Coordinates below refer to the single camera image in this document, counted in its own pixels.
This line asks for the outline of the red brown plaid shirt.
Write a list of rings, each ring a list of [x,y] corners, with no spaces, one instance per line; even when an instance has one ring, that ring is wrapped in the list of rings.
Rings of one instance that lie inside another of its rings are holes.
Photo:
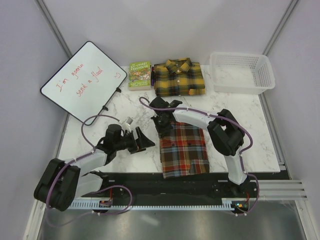
[[[196,126],[173,122],[159,140],[160,162],[165,179],[210,172],[204,131]]]

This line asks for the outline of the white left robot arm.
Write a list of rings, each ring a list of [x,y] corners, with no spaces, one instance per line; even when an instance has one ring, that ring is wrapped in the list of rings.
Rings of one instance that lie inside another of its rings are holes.
[[[139,127],[135,131],[123,130],[119,124],[111,124],[97,145],[90,152],[71,160],[53,158],[42,174],[33,196],[48,207],[65,211],[73,200],[94,192],[99,197],[110,191],[108,182],[93,171],[109,164],[118,151],[130,154],[145,151],[155,143],[147,138]]]

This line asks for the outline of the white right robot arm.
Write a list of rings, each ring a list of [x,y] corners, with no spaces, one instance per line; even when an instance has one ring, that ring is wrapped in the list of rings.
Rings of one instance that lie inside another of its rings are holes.
[[[167,102],[156,97],[149,108],[154,110],[151,119],[155,124],[159,138],[169,136],[174,124],[188,124],[209,133],[214,148],[224,156],[227,169],[229,191],[235,197],[247,191],[247,173],[242,159],[244,136],[250,134],[239,125],[232,113],[223,109],[220,112],[205,112],[201,109],[188,107],[179,100]]]

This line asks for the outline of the folded yellow plaid shirt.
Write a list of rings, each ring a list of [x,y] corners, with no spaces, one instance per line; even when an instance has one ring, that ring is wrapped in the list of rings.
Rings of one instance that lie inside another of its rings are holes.
[[[168,59],[154,66],[154,90],[159,97],[197,96],[206,93],[201,65],[190,58]]]

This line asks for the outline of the green treehouse book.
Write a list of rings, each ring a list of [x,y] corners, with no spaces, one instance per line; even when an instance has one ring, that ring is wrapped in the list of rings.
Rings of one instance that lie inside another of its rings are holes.
[[[149,61],[132,62],[129,65],[128,89],[151,89],[151,63]]]

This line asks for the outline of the white dry-erase board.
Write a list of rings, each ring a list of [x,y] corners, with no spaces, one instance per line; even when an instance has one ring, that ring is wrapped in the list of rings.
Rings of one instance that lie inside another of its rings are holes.
[[[43,96],[87,126],[127,78],[126,71],[87,41],[41,88]]]

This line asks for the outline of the white plastic basket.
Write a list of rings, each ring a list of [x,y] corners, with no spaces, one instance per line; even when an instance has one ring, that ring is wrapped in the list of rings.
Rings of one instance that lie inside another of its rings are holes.
[[[260,95],[276,86],[271,62],[263,54],[213,52],[209,66],[216,92]]]

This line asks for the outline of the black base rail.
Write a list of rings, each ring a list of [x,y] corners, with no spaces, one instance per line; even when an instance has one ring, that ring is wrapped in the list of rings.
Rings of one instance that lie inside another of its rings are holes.
[[[226,173],[204,173],[164,178],[161,173],[106,173],[101,192],[91,190],[86,197],[112,198],[114,205],[200,206],[220,205],[222,199],[254,199],[258,187],[252,177],[238,186]]]

